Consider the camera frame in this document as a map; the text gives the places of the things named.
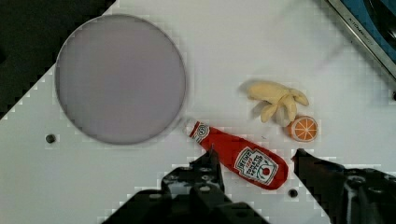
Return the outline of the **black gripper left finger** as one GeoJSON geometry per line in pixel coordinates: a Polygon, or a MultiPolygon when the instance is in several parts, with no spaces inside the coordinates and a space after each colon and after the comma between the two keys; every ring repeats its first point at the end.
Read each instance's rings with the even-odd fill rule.
{"type": "Polygon", "coordinates": [[[102,224],[270,224],[247,203],[225,194],[219,156],[209,149],[177,167],[159,189],[137,192],[102,224]]]}

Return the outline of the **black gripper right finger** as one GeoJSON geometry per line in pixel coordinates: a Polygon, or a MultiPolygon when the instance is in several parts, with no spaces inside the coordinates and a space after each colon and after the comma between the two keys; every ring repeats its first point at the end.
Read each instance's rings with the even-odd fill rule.
{"type": "Polygon", "coordinates": [[[396,224],[396,179],[373,168],[346,168],[299,148],[294,173],[331,224],[396,224]]]}

